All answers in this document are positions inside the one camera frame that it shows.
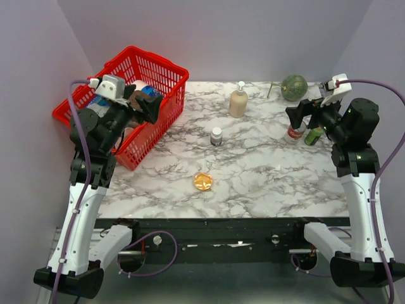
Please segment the small pill bottle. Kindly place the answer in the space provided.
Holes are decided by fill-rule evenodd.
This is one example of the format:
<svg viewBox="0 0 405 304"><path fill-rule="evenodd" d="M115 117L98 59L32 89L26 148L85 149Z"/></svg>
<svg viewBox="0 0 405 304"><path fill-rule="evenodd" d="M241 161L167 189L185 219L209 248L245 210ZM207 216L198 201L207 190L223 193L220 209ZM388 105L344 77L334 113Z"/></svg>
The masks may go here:
<svg viewBox="0 0 405 304"><path fill-rule="evenodd" d="M210 134L210 143L213 146L219 146L223 140L222 129L219 127L214 127Z"/></svg>

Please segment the orange pill dish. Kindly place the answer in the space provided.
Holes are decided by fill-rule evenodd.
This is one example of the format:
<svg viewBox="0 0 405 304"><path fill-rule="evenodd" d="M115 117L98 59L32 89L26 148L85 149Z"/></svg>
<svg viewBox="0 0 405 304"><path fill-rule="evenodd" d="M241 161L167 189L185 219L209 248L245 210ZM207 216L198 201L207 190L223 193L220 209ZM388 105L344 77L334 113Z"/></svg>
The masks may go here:
<svg viewBox="0 0 405 304"><path fill-rule="evenodd" d="M213 178L205 172L198 173L194 177L194 185L200 191L208 191L213 185Z"/></svg>

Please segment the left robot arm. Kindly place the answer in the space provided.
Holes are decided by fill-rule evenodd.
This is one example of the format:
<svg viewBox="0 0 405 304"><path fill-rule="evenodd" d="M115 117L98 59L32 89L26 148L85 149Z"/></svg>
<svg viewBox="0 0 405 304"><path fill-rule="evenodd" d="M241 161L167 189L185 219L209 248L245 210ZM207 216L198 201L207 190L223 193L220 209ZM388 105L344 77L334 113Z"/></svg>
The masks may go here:
<svg viewBox="0 0 405 304"><path fill-rule="evenodd" d="M134 230L137 224L124 220L111 228L96 249L90 249L97 213L115 170L116 142L132 120L155 124L163 100L160 94L149 96L128 85L121 98L108 99L108 110L100 117L89 107L76 109L72 90L67 91L72 112L70 140L75 145L68 209L48 265L34 274L35 284L51 290L52 303L56 303L57 293L93 299L114 256L122 247L134 250L140 244L140 234Z"/></svg>

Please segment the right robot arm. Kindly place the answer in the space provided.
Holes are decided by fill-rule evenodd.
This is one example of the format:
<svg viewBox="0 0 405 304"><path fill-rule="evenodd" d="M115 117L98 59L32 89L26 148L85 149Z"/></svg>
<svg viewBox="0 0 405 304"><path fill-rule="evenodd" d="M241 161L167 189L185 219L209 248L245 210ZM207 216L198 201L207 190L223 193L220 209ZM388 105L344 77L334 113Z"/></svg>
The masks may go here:
<svg viewBox="0 0 405 304"><path fill-rule="evenodd" d="M291 232L298 248L313 244L329 261L338 287L382 288L404 278L404 264L395 260L383 227L379 200L380 169L377 152L369 140L378 122L378 105L353 99L343 115L340 102L326 106L321 99L305 99L286 108L293 129L310 117L308 127L321 127L333 142L331 159L344 188L349 209L351 243L345 244L322 222L306 222Z"/></svg>

